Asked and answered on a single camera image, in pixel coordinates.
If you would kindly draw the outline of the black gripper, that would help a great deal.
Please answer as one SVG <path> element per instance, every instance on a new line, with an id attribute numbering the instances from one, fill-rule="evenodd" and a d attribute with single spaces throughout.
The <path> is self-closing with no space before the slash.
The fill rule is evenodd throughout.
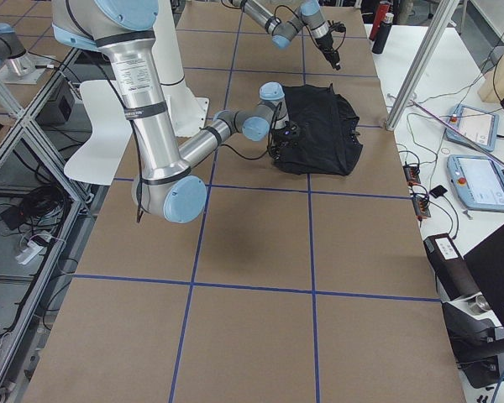
<path id="1" fill-rule="evenodd" d="M 317 37 L 317 47 L 325 54 L 325 59 L 335 70 L 341 69 L 339 51 L 333 47 L 333 37 L 328 31 L 321 37 Z"/>
<path id="2" fill-rule="evenodd" d="M 285 149 L 297 145 L 297 131 L 289 128 L 277 129 L 272 132 L 270 140 L 270 157 L 277 161 Z"/>

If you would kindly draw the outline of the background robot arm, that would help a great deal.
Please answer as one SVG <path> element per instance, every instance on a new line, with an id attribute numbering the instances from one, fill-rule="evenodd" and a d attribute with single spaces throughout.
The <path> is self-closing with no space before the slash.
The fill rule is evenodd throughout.
<path id="1" fill-rule="evenodd" d="M 0 23 L 0 67 L 3 65 L 16 76 L 26 76 L 35 70 L 34 62 L 15 30 L 6 23 Z"/>

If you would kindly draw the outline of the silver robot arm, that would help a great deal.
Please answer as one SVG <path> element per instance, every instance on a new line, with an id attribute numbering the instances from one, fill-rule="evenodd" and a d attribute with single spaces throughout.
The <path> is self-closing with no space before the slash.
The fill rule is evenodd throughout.
<path id="1" fill-rule="evenodd" d="M 62 44 L 104 54 L 115 76 L 119 100 L 133 131 L 139 178 L 132 189 L 137 213 L 186 223 L 199 216 L 207 200 L 204 182 L 192 169 L 234 133 L 259 141 L 289 122 L 285 94 L 277 82 L 260 88 L 249 111 L 222 111 L 212 124 L 178 144 L 152 50 L 172 40 L 178 55 L 171 6 L 162 1 L 54 1 L 55 38 Z"/>
<path id="2" fill-rule="evenodd" d="M 249 16 L 271 37 L 279 49 L 287 48 L 302 31 L 307 31 L 314 46 L 322 53 L 331 67 L 339 71 L 341 61 L 339 47 L 333 42 L 333 32 L 345 34 L 346 27 L 340 21 L 328 21 L 319 1 L 304 1 L 291 9 L 285 4 L 278 5 L 273 12 L 259 1 L 221 1 L 224 7 L 238 9 Z"/>

